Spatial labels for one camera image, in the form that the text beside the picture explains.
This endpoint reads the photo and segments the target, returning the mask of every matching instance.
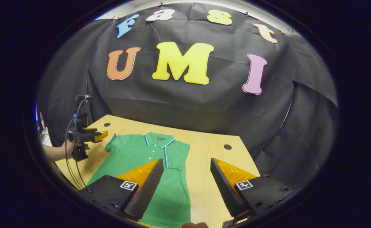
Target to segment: blue letter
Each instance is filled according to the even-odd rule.
[[[139,14],[135,14],[132,17],[126,19],[124,22],[120,23],[117,28],[118,28],[118,36],[116,38],[119,38],[123,36],[125,33],[129,32],[132,28],[129,27],[135,23],[134,18],[139,17]]]

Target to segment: black cable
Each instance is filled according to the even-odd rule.
[[[83,104],[83,102],[87,99],[87,97],[85,97],[79,104],[79,107],[77,108],[77,113],[76,113],[76,121],[74,123],[74,143],[76,143],[76,132],[77,132],[77,118],[79,116],[79,111],[80,111],[80,107],[81,105]],[[79,166],[77,165],[77,161],[76,161],[76,167],[77,167],[77,172],[79,172],[79,176],[80,176],[80,179],[81,181],[83,182],[84,186],[87,187],[87,185],[84,183],[83,181],[83,178],[81,178],[81,174],[80,174],[80,170],[79,170]]]
[[[74,179],[75,179],[75,176],[72,175],[73,170],[72,170],[72,172],[70,172],[70,169],[69,169],[70,164],[69,164],[69,161],[68,161],[68,158],[67,158],[67,135],[68,135],[68,132],[69,132],[70,124],[72,123],[73,120],[74,120],[74,117],[70,120],[69,125],[67,126],[67,129],[66,129],[66,134],[65,134],[65,136],[64,136],[64,149],[65,149],[65,156],[66,156],[66,165],[67,165],[67,170],[69,171],[70,176],[72,177],[74,183],[75,183],[77,186],[82,187],[81,185],[79,185],[79,184],[77,183],[78,181],[76,182],[76,180],[74,180]]]

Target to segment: wooden table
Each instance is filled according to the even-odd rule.
[[[106,157],[108,157],[109,153],[105,150],[105,146],[114,134],[145,135],[149,132],[154,132],[172,135],[175,140],[190,144],[185,167],[191,202],[191,222],[206,222],[210,228],[222,227],[223,222],[232,219],[212,177],[210,171],[211,158],[220,159],[255,176],[260,176],[253,159],[250,157],[248,150],[239,136],[180,130],[131,121],[111,115],[104,116],[89,127],[97,128],[98,131],[107,130],[108,136],[102,142],[96,144],[89,142],[90,150],[87,151],[89,157],[78,162],[80,173],[85,183],[90,180],[93,173],[100,167]],[[225,144],[232,146],[232,149],[225,149],[223,147]],[[70,159],[69,163],[74,174],[79,178],[74,160]],[[70,177],[66,161],[60,160],[56,164],[70,182],[78,189],[81,189]]]

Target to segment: wall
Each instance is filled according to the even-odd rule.
[[[130,1],[128,3],[122,4],[121,6],[118,6],[109,12],[101,15],[100,17],[96,19],[111,19],[115,16],[115,19],[118,17],[124,17],[128,14],[147,9],[153,6],[160,5],[160,2],[163,2],[164,4],[169,3],[188,3],[190,1],[187,0],[134,0]],[[194,0],[194,3],[205,3],[205,4],[214,4],[217,6],[223,6],[227,7],[242,13],[248,12],[249,16],[255,17],[275,28],[277,28],[279,31],[283,32],[287,36],[292,35],[298,35],[299,34],[293,30],[291,32],[291,27],[287,25],[286,23],[282,22],[277,17],[274,17],[273,15],[265,12],[264,10],[259,9],[258,7],[252,6],[251,4],[242,1],[242,0]]]

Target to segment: black backdrop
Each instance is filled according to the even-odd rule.
[[[317,191],[265,227],[371,227],[371,1],[268,2],[303,22],[339,60],[333,75],[342,125]],[[28,153],[20,121],[33,118],[41,51],[99,5],[0,1],[0,227],[106,226],[48,182]]]
[[[146,21],[161,9],[174,9],[173,18]],[[209,22],[211,9],[230,13],[232,24]],[[117,39],[116,26],[134,14],[139,17],[132,29]],[[263,39],[255,23],[274,31],[278,43]],[[175,42],[183,55],[194,43],[214,46],[207,63],[209,84],[152,79],[159,57],[156,45],[168,41]],[[131,74],[112,81],[106,74],[109,53],[131,47],[141,47]],[[249,53],[267,60],[260,95],[242,91],[249,74]],[[117,68],[123,69],[125,63],[126,54],[119,57]],[[332,77],[309,43],[258,19],[210,4],[166,4],[117,21],[95,20],[67,40],[48,64],[38,94],[38,110],[54,146],[62,145],[76,107],[74,99],[82,94],[93,96],[92,121],[112,114],[240,136],[261,174],[272,174],[293,187],[303,186],[322,166],[337,126]]]

